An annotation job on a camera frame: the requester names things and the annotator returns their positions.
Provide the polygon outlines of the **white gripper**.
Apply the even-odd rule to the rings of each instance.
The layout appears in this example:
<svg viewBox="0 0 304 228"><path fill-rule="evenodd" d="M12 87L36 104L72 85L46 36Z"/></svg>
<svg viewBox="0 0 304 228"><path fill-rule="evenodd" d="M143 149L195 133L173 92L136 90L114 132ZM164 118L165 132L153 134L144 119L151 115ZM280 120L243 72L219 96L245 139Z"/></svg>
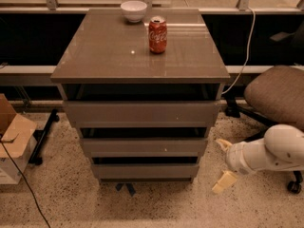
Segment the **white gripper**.
<svg viewBox="0 0 304 228"><path fill-rule="evenodd" d="M225 160L228 168L231 170L224 171L221 178L213 186L212 191L215 194L219 194L238 180L236 174L249 175L254 174L256 170L250 165L249 161L249 153L253 148L252 144L249 142L231 144L224 139L216 139L216 143L220 146L222 151L226 152Z"/></svg>

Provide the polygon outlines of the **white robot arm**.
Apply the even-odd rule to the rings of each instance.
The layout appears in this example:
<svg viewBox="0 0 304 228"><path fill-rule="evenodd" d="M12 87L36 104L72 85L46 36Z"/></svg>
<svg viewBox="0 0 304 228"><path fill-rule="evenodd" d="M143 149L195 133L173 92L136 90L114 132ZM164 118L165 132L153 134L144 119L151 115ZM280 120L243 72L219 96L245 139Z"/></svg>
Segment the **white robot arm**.
<svg viewBox="0 0 304 228"><path fill-rule="evenodd" d="M230 143L217 139L216 143L225 152L228 169L213 186L215 194L232 186L240 175L257 171L293 171L295 180L287 189L294 194L301 191L304 170L304 133L294 126L277 124L268 128L264 137L251 142Z"/></svg>

